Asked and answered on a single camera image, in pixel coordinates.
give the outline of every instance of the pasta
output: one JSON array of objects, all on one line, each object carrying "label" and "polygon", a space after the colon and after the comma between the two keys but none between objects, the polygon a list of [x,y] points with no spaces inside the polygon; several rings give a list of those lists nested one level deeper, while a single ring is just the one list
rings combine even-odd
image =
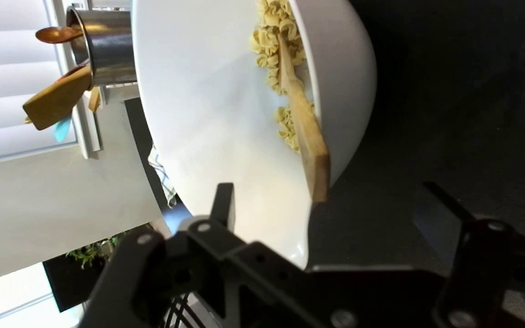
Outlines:
[{"label": "pasta", "polygon": [[256,55],[258,68],[267,72],[267,86],[282,95],[276,35],[282,34],[295,68],[304,63],[302,41],[286,0],[260,0],[258,19],[260,23],[251,34],[249,44]]},{"label": "pasta", "polygon": [[[304,50],[287,0],[258,0],[258,26],[249,37],[249,46],[256,55],[256,66],[267,74],[267,86],[278,95],[284,95],[284,90],[280,90],[278,34],[287,46],[293,66],[300,66],[304,63]],[[278,137],[284,141],[284,145],[293,152],[298,152],[291,112],[287,108],[278,108],[275,112],[275,123],[278,126]]]}]

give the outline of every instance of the window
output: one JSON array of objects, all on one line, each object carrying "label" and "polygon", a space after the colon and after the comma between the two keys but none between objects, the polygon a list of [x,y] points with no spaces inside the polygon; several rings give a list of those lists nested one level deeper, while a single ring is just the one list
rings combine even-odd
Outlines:
[{"label": "window", "polygon": [[58,312],[41,265],[0,278],[0,328],[72,328],[81,314],[81,307]]},{"label": "window", "polygon": [[63,46],[54,48],[34,39],[34,32],[39,28],[61,23],[63,10],[61,0],[23,0],[19,4],[0,0],[0,159],[74,145],[76,139],[85,148],[85,157],[98,150],[98,143],[89,141],[96,134],[83,132],[92,130],[94,125],[81,108],[76,110],[76,130],[69,126],[63,137],[54,128],[36,132],[25,125],[21,110],[27,99],[54,83],[70,66]]}]

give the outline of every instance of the yellow object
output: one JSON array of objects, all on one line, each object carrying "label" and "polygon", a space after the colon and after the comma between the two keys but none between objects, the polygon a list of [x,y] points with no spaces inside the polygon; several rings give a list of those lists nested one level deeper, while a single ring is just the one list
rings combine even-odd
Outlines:
[{"label": "yellow object", "polygon": [[302,83],[295,75],[289,52],[282,35],[280,43],[280,90],[287,97],[291,110],[293,130],[297,136],[300,163],[304,168],[306,185],[311,196],[311,203],[326,203],[329,194],[329,150],[322,139],[322,132],[313,116],[313,108],[302,92]]},{"label": "yellow object", "polygon": [[300,66],[304,63],[304,50],[297,23],[286,0],[260,0],[258,19],[258,26],[249,37],[249,46],[256,55],[258,68],[267,72],[267,86],[278,95],[284,95],[278,85],[278,34],[289,50],[293,66]]},{"label": "yellow object", "polygon": [[91,90],[91,99],[87,101],[87,108],[89,108],[91,112],[96,112],[96,110],[100,108],[100,88],[98,88],[98,86],[94,86],[94,88]]}]

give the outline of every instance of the white bowl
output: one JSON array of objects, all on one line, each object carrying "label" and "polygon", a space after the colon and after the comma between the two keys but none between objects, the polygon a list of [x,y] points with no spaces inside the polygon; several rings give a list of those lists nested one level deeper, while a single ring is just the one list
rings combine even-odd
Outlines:
[{"label": "white bowl", "polygon": [[[335,183],[369,121],[371,44],[348,0],[289,3]],[[233,183],[233,232],[304,269],[309,196],[300,159],[276,137],[273,112],[286,101],[269,92],[247,48],[255,4],[132,0],[140,99],[154,148],[187,210],[207,214],[214,187]]]}]

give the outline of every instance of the screw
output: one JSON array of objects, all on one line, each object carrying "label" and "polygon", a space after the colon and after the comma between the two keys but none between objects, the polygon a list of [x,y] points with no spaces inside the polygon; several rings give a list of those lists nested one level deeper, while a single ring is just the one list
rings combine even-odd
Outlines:
[{"label": "screw", "polygon": [[357,320],[348,310],[337,310],[331,314],[331,325],[333,325],[333,328],[355,328]]},{"label": "screw", "polygon": [[497,223],[497,221],[492,221],[486,225],[486,228],[493,230],[493,232],[503,232],[504,230],[504,225],[503,223]]},{"label": "screw", "polygon": [[448,323],[453,328],[475,328],[477,327],[477,321],[473,316],[470,316],[468,312],[459,312],[459,310],[448,314]]},{"label": "screw", "polygon": [[138,236],[136,245],[147,245],[151,239],[153,236],[149,234]]},{"label": "screw", "polygon": [[209,223],[202,223],[196,227],[196,232],[209,232]]}]

